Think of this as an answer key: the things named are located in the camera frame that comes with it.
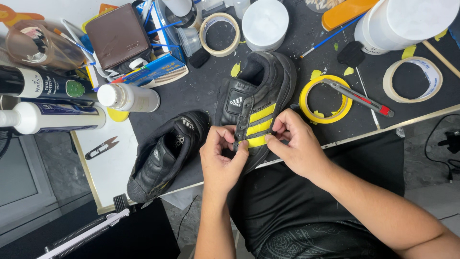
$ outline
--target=fan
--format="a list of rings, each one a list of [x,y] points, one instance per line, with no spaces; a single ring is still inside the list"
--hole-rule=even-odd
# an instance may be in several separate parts
[[[6,153],[6,150],[10,145],[12,135],[13,131],[11,129],[0,128],[0,159]]]

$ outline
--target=forearm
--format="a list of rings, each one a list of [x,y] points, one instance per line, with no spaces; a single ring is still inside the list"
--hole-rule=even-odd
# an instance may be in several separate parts
[[[195,258],[236,258],[229,210],[225,198],[208,193],[206,188],[203,191]]]
[[[449,233],[425,210],[336,165],[310,180],[332,194],[369,231],[394,250],[404,251]]]

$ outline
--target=shoe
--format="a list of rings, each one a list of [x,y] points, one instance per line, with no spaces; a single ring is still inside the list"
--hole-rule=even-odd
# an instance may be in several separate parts
[[[297,82],[294,63],[280,53],[251,52],[247,66],[237,76],[224,78],[219,88],[215,121],[220,126],[236,125],[233,149],[249,142],[249,158],[243,174],[254,170],[269,150],[265,135],[292,98]]]
[[[163,194],[187,158],[206,141],[208,131],[207,113],[184,112],[144,139],[129,176],[129,198],[145,203]]]

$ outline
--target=black scissors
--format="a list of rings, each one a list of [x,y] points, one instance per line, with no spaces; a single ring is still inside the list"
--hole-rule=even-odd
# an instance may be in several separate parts
[[[97,146],[96,148],[94,148],[93,150],[91,150],[90,152],[86,153],[86,155],[85,155],[86,160],[90,160],[90,159],[92,159],[92,158],[95,158],[95,157],[97,157],[98,155],[104,153],[105,151],[107,151],[107,150],[113,148],[113,147],[114,147],[116,144],[118,144],[118,142],[119,142],[119,141],[113,142],[116,138],[117,138],[117,136],[115,136],[115,137],[113,137],[113,138],[111,138],[111,139],[108,139],[108,140],[106,140],[104,143],[100,144],[99,146]]]

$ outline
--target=brown wallet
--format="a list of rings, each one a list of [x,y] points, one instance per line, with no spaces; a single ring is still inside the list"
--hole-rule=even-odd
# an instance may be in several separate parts
[[[131,4],[125,4],[95,18],[88,22],[85,29],[104,70],[112,69],[151,49],[140,17]]]

